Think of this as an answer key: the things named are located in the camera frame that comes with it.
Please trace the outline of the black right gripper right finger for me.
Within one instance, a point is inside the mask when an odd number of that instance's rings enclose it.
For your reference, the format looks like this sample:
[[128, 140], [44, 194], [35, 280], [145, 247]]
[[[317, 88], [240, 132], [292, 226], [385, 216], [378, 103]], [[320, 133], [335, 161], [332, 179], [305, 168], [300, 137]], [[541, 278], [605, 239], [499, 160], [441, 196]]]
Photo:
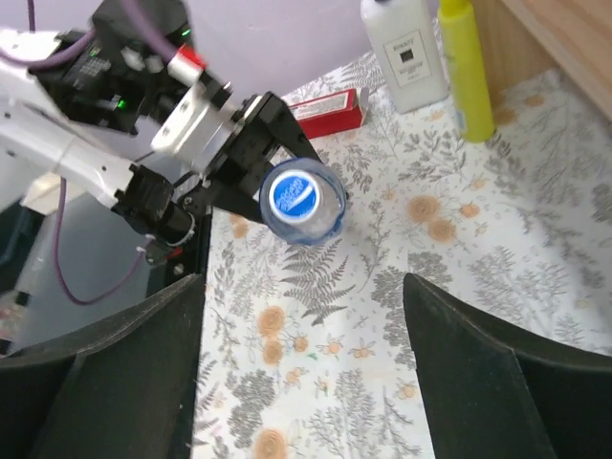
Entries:
[[415, 273], [403, 305], [436, 457], [610, 457], [609, 357], [524, 330]]

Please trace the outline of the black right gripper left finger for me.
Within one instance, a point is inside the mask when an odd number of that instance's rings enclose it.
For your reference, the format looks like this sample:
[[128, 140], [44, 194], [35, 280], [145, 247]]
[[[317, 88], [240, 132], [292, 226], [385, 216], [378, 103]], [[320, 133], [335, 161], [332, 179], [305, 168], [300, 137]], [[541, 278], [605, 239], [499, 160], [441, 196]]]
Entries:
[[3, 358], [2, 457], [189, 457], [203, 316], [192, 274]]

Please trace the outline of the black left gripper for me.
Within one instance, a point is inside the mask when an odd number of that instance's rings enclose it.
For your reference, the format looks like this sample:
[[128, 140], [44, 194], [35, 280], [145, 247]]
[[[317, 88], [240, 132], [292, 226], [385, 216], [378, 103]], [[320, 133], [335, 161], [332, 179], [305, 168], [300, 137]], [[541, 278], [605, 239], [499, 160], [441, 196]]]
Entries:
[[256, 197], [278, 149], [284, 147], [292, 158], [321, 159], [289, 106], [272, 92], [251, 98], [233, 120], [238, 130], [213, 161], [205, 182], [184, 195], [184, 209], [200, 217], [218, 208], [264, 224]]

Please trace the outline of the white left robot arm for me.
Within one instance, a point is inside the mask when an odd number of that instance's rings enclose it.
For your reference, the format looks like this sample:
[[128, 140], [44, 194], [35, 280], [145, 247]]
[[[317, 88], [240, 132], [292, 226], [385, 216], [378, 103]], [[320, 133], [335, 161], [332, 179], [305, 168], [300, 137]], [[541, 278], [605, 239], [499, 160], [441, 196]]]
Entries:
[[[317, 153], [273, 93], [232, 104], [193, 47], [181, 1], [104, 1], [87, 32], [1, 32], [1, 149], [59, 177], [170, 248], [185, 244], [207, 208], [262, 219], [255, 192], [279, 150]], [[130, 136], [147, 118], [153, 153], [181, 162], [197, 187], [183, 197], [163, 175], [92, 134]]]

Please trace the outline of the blue label water bottle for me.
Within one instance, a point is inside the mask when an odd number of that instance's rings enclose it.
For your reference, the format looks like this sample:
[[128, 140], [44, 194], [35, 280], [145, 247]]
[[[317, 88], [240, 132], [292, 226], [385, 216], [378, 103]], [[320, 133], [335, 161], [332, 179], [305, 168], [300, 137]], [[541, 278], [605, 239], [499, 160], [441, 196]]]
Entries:
[[264, 224], [276, 236], [289, 244], [313, 246], [340, 233], [347, 192], [323, 163], [290, 159], [267, 174], [258, 202]]

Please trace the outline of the white blue cap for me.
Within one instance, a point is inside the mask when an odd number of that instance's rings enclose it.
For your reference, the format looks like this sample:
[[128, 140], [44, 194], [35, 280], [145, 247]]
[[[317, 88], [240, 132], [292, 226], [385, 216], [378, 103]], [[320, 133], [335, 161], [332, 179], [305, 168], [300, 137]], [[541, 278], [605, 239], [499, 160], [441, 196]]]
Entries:
[[280, 221], [297, 225], [310, 220], [320, 204], [320, 188], [311, 173], [289, 169], [276, 176], [269, 191], [272, 213]]

